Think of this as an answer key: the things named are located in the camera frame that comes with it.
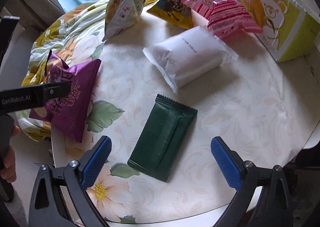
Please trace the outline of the person's left hand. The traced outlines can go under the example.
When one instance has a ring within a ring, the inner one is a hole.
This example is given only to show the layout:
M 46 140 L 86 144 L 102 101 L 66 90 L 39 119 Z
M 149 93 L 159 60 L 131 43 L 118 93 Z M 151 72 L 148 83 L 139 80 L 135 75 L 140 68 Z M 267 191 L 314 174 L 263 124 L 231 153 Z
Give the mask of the person's left hand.
M 1 178 L 6 180 L 8 183 L 16 181 L 16 158 L 15 151 L 11 145 L 9 145 L 7 154 L 3 159 L 4 167 L 1 170 Z

